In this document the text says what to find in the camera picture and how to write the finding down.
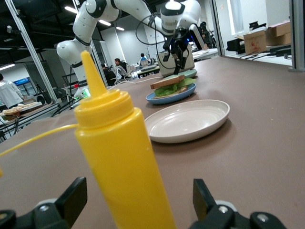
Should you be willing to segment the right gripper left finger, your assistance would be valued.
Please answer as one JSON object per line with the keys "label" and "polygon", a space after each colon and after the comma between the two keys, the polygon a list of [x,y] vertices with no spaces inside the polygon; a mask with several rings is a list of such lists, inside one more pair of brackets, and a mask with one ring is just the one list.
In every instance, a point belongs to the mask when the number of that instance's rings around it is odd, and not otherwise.
{"label": "right gripper left finger", "polygon": [[16,216],[11,209],[0,211],[2,229],[70,229],[87,203],[87,180],[76,178],[59,198],[47,199],[30,212]]}

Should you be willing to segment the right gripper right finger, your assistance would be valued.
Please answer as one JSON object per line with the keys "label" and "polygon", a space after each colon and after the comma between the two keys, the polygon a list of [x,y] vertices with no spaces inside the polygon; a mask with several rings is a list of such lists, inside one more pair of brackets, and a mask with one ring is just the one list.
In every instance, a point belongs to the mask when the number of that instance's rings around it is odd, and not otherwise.
{"label": "right gripper right finger", "polygon": [[285,229],[276,216],[253,212],[249,218],[228,204],[217,204],[203,179],[193,180],[193,206],[198,220],[192,229]]}

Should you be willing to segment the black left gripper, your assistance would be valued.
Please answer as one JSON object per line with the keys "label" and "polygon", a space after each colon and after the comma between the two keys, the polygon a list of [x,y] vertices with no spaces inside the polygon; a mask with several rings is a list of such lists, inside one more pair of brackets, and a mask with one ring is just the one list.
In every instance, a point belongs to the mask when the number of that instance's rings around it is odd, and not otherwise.
{"label": "black left gripper", "polygon": [[171,50],[172,57],[175,63],[175,69],[173,74],[178,74],[179,72],[179,61],[180,61],[180,51],[182,51],[181,57],[181,69],[185,68],[187,58],[189,56],[188,50],[188,29],[178,28],[175,30],[174,34],[168,38],[169,49]]}

